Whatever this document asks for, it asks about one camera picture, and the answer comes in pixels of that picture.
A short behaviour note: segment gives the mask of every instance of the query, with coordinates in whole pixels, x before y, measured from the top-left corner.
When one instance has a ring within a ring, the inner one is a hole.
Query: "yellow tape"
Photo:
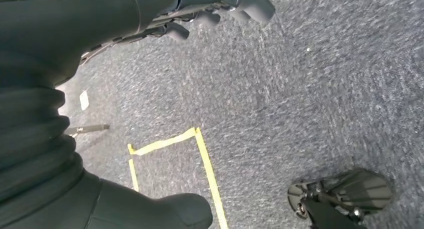
[[[208,150],[206,149],[205,141],[203,140],[200,128],[196,129],[195,137],[197,146],[199,147],[201,159],[203,160],[204,169],[206,170],[206,177],[207,181],[209,182],[210,192],[212,193],[213,203],[215,204],[219,227],[221,229],[228,229],[224,206],[221,201],[220,191],[218,190],[217,180],[215,179],[214,169],[212,168],[211,159],[209,158]]]
[[[141,149],[138,149],[136,151],[132,151],[131,149],[129,150],[129,153],[132,155],[139,155],[139,156],[143,156],[147,153],[151,153],[157,149],[161,149],[167,146],[170,146],[172,144],[175,143],[180,143],[182,141],[185,141],[189,138],[192,138],[196,135],[196,130],[195,128],[190,128],[189,130],[187,130],[186,132],[184,132],[181,135],[177,135],[176,137],[167,139],[167,140],[159,140],[156,142],[153,142],[152,144],[149,144]]]
[[[175,136],[167,140],[159,140],[149,144],[139,150],[134,150],[131,144],[128,144],[129,154],[131,155],[145,155],[157,149],[170,146],[175,143],[180,143],[192,137],[196,138],[197,146],[200,151],[200,156],[203,161],[204,169],[206,170],[207,181],[209,182],[210,192],[212,194],[213,203],[215,204],[216,215],[219,221],[220,229],[228,229],[227,219],[224,212],[224,206],[221,200],[220,191],[218,189],[217,180],[215,178],[214,169],[212,168],[211,159],[209,158],[208,150],[206,149],[205,141],[202,136],[200,128],[190,128],[181,135]],[[135,191],[139,191],[139,184],[137,182],[136,169],[134,167],[133,159],[129,160],[129,169],[131,171],[132,184]]]
[[[128,144],[127,146],[128,146],[129,154],[130,154],[130,155],[134,155],[134,152],[136,152],[136,150],[134,150],[133,145]]]
[[[136,175],[136,167],[134,166],[133,159],[130,159],[128,161],[129,164],[129,171],[131,172],[131,179],[132,179],[132,186],[134,188],[134,191],[139,192],[139,182],[137,181],[137,175]]]

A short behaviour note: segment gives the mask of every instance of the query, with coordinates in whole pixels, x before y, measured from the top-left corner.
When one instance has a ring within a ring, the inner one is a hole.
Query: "yellow tape line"
[[[221,201],[220,191],[218,190],[217,180],[215,178],[214,169],[212,168],[211,159],[206,149],[200,128],[196,129],[196,142],[199,147],[200,156],[203,160],[204,169],[206,170],[207,181],[209,182],[210,192],[212,193],[213,203],[215,204],[216,214],[221,229],[228,229],[227,219],[224,212],[223,202]]]
[[[132,186],[134,188],[134,191],[139,192],[139,182],[137,181],[137,175],[136,175],[136,167],[134,166],[133,159],[130,159],[128,161],[129,164],[129,171],[131,172],[131,179],[132,179]]]
[[[228,229],[227,219],[224,212],[224,206],[221,200],[220,191],[218,189],[217,179],[215,178],[214,169],[212,168],[211,159],[209,158],[208,150],[206,149],[205,141],[202,136],[200,128],[190,128],[186,132],[176,137],[159,140],[149,144],[141,149],[135,150],[131,144],[128,144],[129,154],[143,156],[155,150],[170,146],[175,143],[180,143],[192,137],[196,138],[197,146],[200,151],[200,156],[203,161],[204,169],[206,170],[207,181],[209,182],[210,192],[212,194],[213,203],[215,204],[216,214],[221,229]],[[133,159],[129,160],[129,168],[131,171],[132,184],[135,191],[139,191],[139,184],[137,182],[136,170],[134,167]]]
[[[161,149],[161,148],[170,146],[172,144],[180,143],[182,141],[185,141],[185,140],[187,140],[189,138],[194,137],[195,135],[196,135],[196,130],[193,127],[193,128],[190,128],[189,130],[187,130],[186,132],[184,132],[183,134],[177,135],[176,137],[173,137],[173,138],[170,138],[170,139],[167,139],[167,140],[158,140],[158,141],[153,142],[152,144],[149,144],[149,145],[147,145],[147,146],[145,146],[145,147],[143,147],[141,149],[138,149],[138,150],[134,150],[134,149],[131,150],[130,149],[129,150],[129,153],[131,155],[143,156],[143,155],[145,155],[147,153],[151,153],[151,152],[153,152],[153,151],[155,151],[157,149]]]

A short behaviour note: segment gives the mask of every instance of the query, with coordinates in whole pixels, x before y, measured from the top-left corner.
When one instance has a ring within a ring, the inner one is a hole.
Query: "floor marking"
[[[218,216],[219,227],[228,229],[227,219],[224,212],[223,202],[221,201],[220,191],[218,189],[217,179],[215,178],[214,169],[212,168],[211,159],[203,140],[202,132],[198,127],[196,129],[196,142],[203,160],[204,169],[206,170],[207,181],[209,182],[210,192],[212,193],[213,203],[215,204],[216,214]]]
[[[216,209],[216,215],[219,221],[220,229],[228,229],[228,223],[224,212],[223,202],[220,196],[220,190],[218,189],[217,179],[215,178],[214,169],[212,167],[211,159],[209,157],[208,150],[205,145],[205,140],[203,139],[202,132],[200,128],[190,128],[181,135],[175,136],[167,140],[159,140],[153,142],[141,149],[135,150],[132,144],[128,144],[128,151],[130,155],[143,156],[145,154],[151,153],[155,150],[170,146],[175,143],[180,143],[192,137],[196,138],[197,147],[200,151],[200,156],[203,161],[204,169],[206,170],[206,177],[209,183],[210,193],[212,194],[213,203]],[[129,170],[131,171],[132,184],[135,191],[139,191],[139,183],[137,181],[136,169],[134,167],[133,159],[128,161]]]
[[[196,135],[196,130],[194,127],[190,128],[189,130],[187,130],[186,132],[184,132],[181,135],[177,135],[176,137],[167,139],[167,140],[158,140],[156,142],[153,142],[152,144],[149,144],[141,149],[138,150],[129,150],[129,153],[131,155],[139,155],[139,156],[143,156],[147,153],[151,153],[157,149],[161,149],[167,146],[170,146],[172,144],[175,143],[180,143],[182,141],[185,141],[189,138],[192,138]]]
[[[139,192],[139,182],[137,181],[137,175],[136,175],[136,167],[134,166],[133,159],[130,159],[128,161],[129,164],[129,171],[131,172],[131,179],[132,179],[132,186],[134,191]]]
[[[83,91],[81,95],[79,95],[79,102],[81,103],[81,110],[85,110],[89,107],[89,95],[87,94],[87,91]]]

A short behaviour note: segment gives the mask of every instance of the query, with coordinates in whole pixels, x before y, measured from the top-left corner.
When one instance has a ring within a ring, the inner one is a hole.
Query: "gray carpet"
[[[77,138],[85,166],[131,187],[127,143],[198,126],[232,229],[306,229],[288,206],[289,184],[355,167],[395,190],[370,229],[424,228],[424,0],[272,2],[269,24],[224,15],[214,29],[188,25],[187,42],[148,38],[82,66],[64,85],[64,113],[73,126],[111,124]],[[148,196],[211,200],[191,140],[135,166]]]

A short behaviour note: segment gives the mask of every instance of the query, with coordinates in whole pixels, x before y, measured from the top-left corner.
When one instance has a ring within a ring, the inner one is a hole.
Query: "robotic foot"
[[[354,169],[312,182],[292,184],[288,202],[296,216],[313,229],[363,229],[364,216],[383,210],[392,199],[388,182],[379,174]]]

